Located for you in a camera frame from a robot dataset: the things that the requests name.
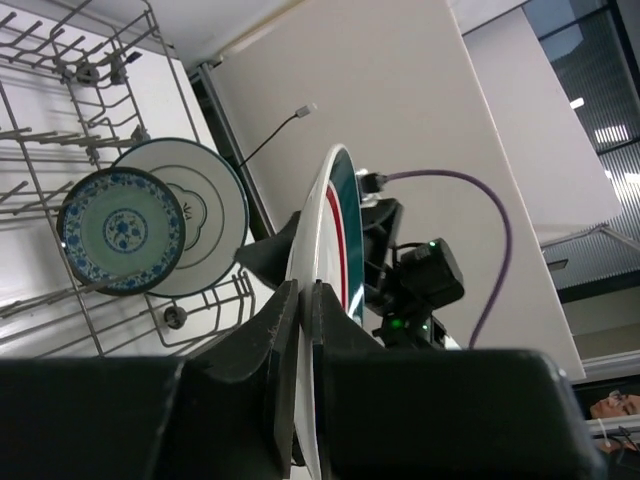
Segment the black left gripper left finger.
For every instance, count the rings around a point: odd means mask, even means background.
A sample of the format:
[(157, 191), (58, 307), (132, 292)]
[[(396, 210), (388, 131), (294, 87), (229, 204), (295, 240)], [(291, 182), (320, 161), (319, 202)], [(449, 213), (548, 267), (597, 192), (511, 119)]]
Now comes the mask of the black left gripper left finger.
[(285, 479), (299, 287), (190, 357), (5, 359), (5, 479)]

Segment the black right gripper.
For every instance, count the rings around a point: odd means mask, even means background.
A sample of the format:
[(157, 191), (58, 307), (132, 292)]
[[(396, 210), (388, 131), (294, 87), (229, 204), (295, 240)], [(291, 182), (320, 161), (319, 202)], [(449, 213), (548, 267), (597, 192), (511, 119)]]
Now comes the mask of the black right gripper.
[[(365, 305), (381, 318), (372, 336), (388, 349), (444, 349), (447, 331), (433, 312), (460, 300), (463, 275), (442, 238), (399, 244), (403, 206), (384, 199), (362, 213)], [(236, 250), (236, 262), (266, 287), (285, 281), (301, 211), (274, 236)]]

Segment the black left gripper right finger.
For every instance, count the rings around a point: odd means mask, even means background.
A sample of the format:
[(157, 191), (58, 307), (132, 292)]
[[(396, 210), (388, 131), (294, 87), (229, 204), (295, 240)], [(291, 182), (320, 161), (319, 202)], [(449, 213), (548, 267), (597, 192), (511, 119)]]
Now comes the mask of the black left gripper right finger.
[(325, 479), (603, 479), (563, 371), (531, 350), (388, 350), (311, 294)]

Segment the teal red rimmed plate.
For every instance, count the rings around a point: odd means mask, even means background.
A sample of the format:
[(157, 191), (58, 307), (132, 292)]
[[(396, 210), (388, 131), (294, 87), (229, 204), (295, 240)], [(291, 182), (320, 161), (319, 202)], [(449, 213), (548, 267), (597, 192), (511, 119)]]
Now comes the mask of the teal red rimmed plate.
[(320, 479), (311, 344), (312, 287), (317, 281), (330, 285), (339, 306), (358, 327), (364, 310), (360, 194), (351, 156), (342, 144), (329, 149), (300, 211), (285, 278), (296, 280), (300, 289), (295, 433), (308, 477)]

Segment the white plate with dark outline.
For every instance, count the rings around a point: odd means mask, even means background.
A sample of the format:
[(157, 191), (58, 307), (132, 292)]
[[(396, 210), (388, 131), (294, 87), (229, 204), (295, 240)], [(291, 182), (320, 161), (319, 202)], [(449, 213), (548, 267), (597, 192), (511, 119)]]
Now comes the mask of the white plate with dark outline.
[(180, 261), (149, 294), (181, 298), (224, 279), (249, 229), (246, 193), (228, 162), (194, 141), (158, 138), (127, 150), (114, 165), (155, 176), (171, 189), (183, 210), (186, 237)]

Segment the blue floral green plate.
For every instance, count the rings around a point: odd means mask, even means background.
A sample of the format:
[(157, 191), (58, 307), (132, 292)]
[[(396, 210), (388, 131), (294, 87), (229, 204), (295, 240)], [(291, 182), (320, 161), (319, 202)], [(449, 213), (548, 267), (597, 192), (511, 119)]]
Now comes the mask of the blue floral green plate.
[(57, 214), (56, 230), (74, 277), (112, 296), (150, 291), (184, 251), (182, 207), (161, 180), (110, 167), (79, 181)]

